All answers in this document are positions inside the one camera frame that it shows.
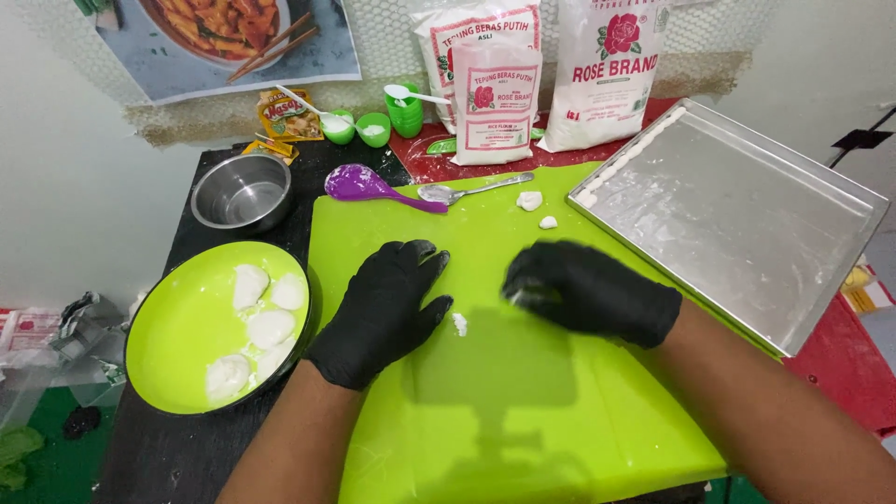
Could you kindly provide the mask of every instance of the green plate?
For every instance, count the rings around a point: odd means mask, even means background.
[[[238,241],[211,248],[174,269],[152,289],[140,306],[125,347],[125,366],[134,389],[151,406],[167,413],[207,413],[234,404],[272,383],[297,359],[297,348],[264,383],[249,384],[236,395],[212,404],[205,396],[205,371],[216,359],[248,345],[246,322],[233,309],[238,265],[261,267],[275,282],[286,273],[305,281],[305,306],[294,310],[296,331],[307,327],[308,281],[298,261],[286,250],[260,241]],[[270,286],[262,310],[270,302]],[[256,363],[249,359],[252,372]]]

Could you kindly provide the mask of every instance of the black glove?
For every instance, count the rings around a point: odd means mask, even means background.
[[[523,249],[507,269],[501,293],[569,330],[619,335],[642,348],[663,343],[682,302],[674,288],[571,241]]]
[[[305,358],[330,383],[362,390],[398,359],[419,347],[451,308],[439,296],[420,302],[448,264],[424,239],[390,241],[368,257],[349,280],[336,315],[317,335]]]

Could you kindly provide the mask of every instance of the forearm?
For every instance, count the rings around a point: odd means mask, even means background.
[[[311,362],[299,361],[218,503],[335,503],[360,409],[359,392],[328,383]]]
[[[896,461],[817,390],[685,301],[650,353],[728,461],[775,502],[896,502]]]

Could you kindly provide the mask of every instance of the black table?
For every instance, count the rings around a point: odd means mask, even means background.
[[[193,179],[240,154],[246,145],[203,152]],[[298,143],[290,167],[295,203],[291,214],[273,230],[254,237],[285,248],[307,266],[314,200],[323,195],[323,179],[341,164],[366,164],[391,186],[410,184],[410,175],[388,147],[372,149],[359,138],[348,145]],[[167,274],[204,250],[238,238],[201,225],[190,211],[189,196],[165,264]],[[286,384],[256,400],[222,413],[180,417],[146,404],[128,383],[121,395],[106,461],[93,493],[96,504],[203,504],[213,502],[249,441]]]

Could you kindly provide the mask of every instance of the stack of green cups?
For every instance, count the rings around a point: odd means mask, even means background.
[[[402,86],[408,88],[410,92],[419,92],[417,86],[412,83],[404,83]],[[395,103],[395,98],[385,95],[386,108],[389,110],[389,119],[392,120],[392,127],[395,133],[405,137],[413,138],[420,134],[423,128],[423,105],[416,98],[405,98],[405,107],[399,107]]]

